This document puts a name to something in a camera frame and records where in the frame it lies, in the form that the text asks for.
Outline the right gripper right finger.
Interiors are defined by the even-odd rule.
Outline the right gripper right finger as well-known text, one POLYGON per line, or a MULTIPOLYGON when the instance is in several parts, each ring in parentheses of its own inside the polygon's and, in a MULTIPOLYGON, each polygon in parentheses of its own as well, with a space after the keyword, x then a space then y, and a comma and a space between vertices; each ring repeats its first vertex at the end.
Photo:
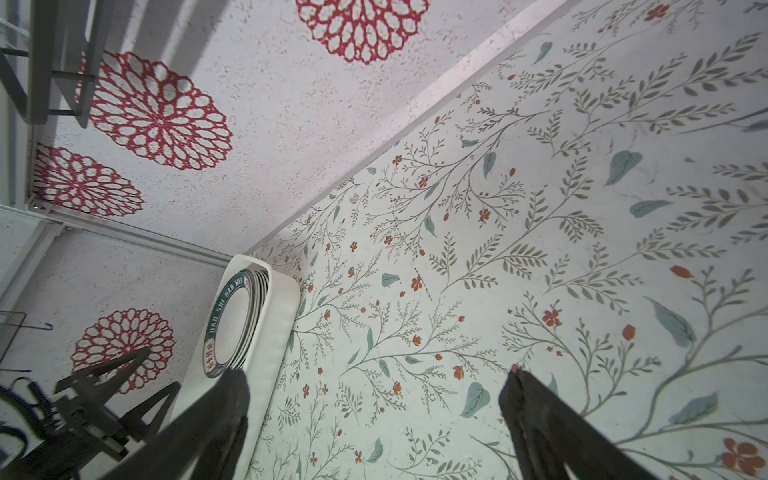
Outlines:
POLYGON ((499 395, 524 479, 651 479, 528 371, 511 371, 499 395))

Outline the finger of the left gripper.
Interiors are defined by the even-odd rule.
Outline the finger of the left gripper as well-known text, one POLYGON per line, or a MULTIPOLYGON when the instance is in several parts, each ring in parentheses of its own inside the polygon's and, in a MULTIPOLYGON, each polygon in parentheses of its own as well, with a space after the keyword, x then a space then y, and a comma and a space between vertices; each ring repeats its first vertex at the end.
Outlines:
POLYGON ((120 418, 127 435, 135 441, 148 441, 158 432, 175 401, 181 384, 172 382, 120 418))
POLYGON ((59 380, 54 387, 54 392, 58 394, 71 389, 83 398, 90 398, 96 402, 107 402, 120 391, 121 386, 148 359, 150 353, 149 347, 143 347, 120 357, 77 370, 70 376, 59 380))

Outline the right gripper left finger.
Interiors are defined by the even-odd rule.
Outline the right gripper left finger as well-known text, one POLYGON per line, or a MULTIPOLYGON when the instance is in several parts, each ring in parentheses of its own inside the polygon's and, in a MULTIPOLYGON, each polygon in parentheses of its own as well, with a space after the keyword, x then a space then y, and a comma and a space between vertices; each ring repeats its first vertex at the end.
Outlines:
POLYGON ((194 464, 195 479, 230 479, 248 429, 246 374, 228 369, 147 446, 109 472, 108 479, 180 479, 194 464))

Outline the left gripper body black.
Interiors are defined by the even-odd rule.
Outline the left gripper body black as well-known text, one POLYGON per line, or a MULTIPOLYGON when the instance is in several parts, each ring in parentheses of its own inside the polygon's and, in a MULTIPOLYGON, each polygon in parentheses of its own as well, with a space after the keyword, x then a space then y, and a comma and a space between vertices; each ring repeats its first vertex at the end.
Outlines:
POLYGON ((11 389, 1 391, 1 400, 13 407, 41 440, 33 449, 22 430, 3 425, 1 433, 19 439, 22 449, 1 462, 3 479, 78 479, 81 470, 105 454, 119 462, 126 457, 126 432, 107 402, 76 395, 52 402, 40 389, 32 391, 30 404, 11 389))

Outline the green rim plate back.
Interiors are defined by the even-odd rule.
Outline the green rim plate back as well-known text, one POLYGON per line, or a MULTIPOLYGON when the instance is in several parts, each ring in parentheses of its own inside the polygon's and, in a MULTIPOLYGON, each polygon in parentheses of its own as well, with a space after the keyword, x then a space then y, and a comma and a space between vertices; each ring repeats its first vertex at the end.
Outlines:
POLYGON ((244 367, 268 289, 264 270, 245 268, 225 282, 204 331, 202 365, 208 378, 244 367))

